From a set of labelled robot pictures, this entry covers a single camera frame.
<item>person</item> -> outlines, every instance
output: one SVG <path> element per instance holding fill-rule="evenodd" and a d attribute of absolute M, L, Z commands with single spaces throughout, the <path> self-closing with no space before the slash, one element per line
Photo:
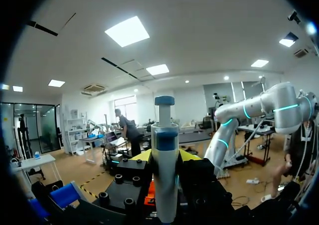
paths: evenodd
<path fill-rule="evenodd" d="M 123 129 L 123 137 L 131 143 L 132 156 L 136 156 L 141 153 L 140 140 L 142 135 L 136 129 L 135 125 L 126 119 L 122 115 L 120 109 L 115 109 L 115 116 L 118 116 L 120 119 L 120 127 Z"/>
<path fill-rule="evenodd" d="M 300 171 L 299 167 L 303 159 L 305 145 L 307 141 L 306 153 Z M 317 156 L 316 129 L 313 121 L 304 122 L 296 132 L 291 134 L 291 139 L 284 146 L 285 162 L 278 166 L 273 174 L 273 183 L 271 194 L 264 196 L 261 202 L 273 199 L 277 196 L 278 186 L 281 182 L 281 176 L 288 175 L 302 177 L 309 168 L 311 162 Z"/>

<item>window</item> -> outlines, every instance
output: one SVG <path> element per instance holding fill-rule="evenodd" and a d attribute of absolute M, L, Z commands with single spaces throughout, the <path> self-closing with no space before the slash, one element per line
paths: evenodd
<path fill-rule="evenodd" d="M 122 115 L 124 115 L 128 120 L 134 120 L 135 124 L 138 124 L 137 104 L 135 96 L 114 100 L 114 108 L 120 109 Z"/>

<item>monitor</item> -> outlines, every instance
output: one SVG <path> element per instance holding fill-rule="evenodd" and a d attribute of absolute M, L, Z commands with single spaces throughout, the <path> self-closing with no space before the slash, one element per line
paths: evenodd
<path fill-rule="evenodd" d="M 118 138 L 117 138 L 115 132 L 112 131 L 112 132 L 106 133 L 106 139 L 107 139 L 107 141 L 108 141 L 109 143 L 111 143 L 111 142 L 113 142 L 114 140 L 117 140 Z"/>

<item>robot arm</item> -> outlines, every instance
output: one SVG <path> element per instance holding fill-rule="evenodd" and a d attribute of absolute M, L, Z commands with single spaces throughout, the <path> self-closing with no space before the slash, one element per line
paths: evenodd
<path fill-rule="evenodd" d="M 210 142 L 205 158 L 212 162 L 215 166 L 214 173 L 217 174 L 228 149 L 229 140 L 239 125 L 239 120 L 273 112 L 276 132 L 291 134 L 299 128 L 303 121 L 317 116 L 316 104 L 317 99 L 313 93 L 310 92 L 296 98 L 293 85 L 284 82 L 256 97 L 223 105 L 215 112 L 221 126 Z"/>

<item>ceiling light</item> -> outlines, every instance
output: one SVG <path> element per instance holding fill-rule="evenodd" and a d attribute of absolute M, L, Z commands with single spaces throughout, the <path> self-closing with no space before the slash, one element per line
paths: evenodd
<path fill-rule="evenodd" d="M 14 92 L 23 92 L 23 87 L 13 86 L 12 88 Z"/>
<path fill-rule="evenodd" d="M 50 87 L 62 87 L 64 83 L 65 82 L 63 82 L 63 81 L 57 81 L 57 80 L 53 80 L 52 79 L 48 86 L 50 86 Z"/>
<path fill-rule="evenodd" d="M 267 63 L 269 63 L 269 61 L 259 59 L 259 60 L 257 60 L 256 62 L 254 62 L 251 66 L 252 66 L 252 67 L 263 67 L 263 66 L 265 66 Z"/>
<path fill-rule="evenodd" d="M 280 44 L 283 44 L 286 47 L 291 47 L 292 45 L 294 45 L 295 41 L 290 40 L 290 39 L 281 39 L 279 41 Z"/>
<path fill-rule="evenodd" d="M 9 90 L 10 86 L 6 85 L 6 84 L 2 84 L 1 89 L 2 90 Z"/>
<path fill-rule="evenodd" d="M 121 47 L 150 38 L 137 16 L 116 24 L 105 33 Z"/>
<path fill-rule="evenodd" d="M 169 69 L 167 68 L 166 64 L 158 65 L 158 66 L 153 66 L 153 67 L 147 67 L 146 70 L 152 75 L 159 75 L 163 73 L 168 73 Z"/>

